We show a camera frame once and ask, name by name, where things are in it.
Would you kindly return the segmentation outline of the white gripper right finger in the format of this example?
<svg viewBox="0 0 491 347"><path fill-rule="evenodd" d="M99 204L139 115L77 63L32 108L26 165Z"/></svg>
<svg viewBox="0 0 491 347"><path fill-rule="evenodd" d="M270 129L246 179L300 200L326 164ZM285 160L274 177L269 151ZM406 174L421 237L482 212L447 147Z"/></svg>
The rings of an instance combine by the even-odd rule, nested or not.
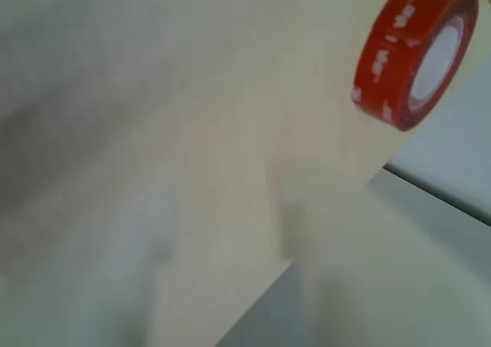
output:
<svg viewBox="0 0 491 347"><path fill-rule="evenodd" d="M360 202L348 192L279 197L282 250L290 264L229 330L231 346L375 346L359 314L345 238Z"/></svg>

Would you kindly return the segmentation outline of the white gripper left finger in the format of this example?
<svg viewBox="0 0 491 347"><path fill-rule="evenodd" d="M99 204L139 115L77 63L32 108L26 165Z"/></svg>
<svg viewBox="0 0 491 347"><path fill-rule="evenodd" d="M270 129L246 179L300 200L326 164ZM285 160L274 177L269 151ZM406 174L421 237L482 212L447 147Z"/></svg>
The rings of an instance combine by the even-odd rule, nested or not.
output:
<svg viewBox="0 0 491 347"><path fill-rule="evenodd" d="M153 225L134 128L162 0L1 0L1 344L142 346Z"/></svg>

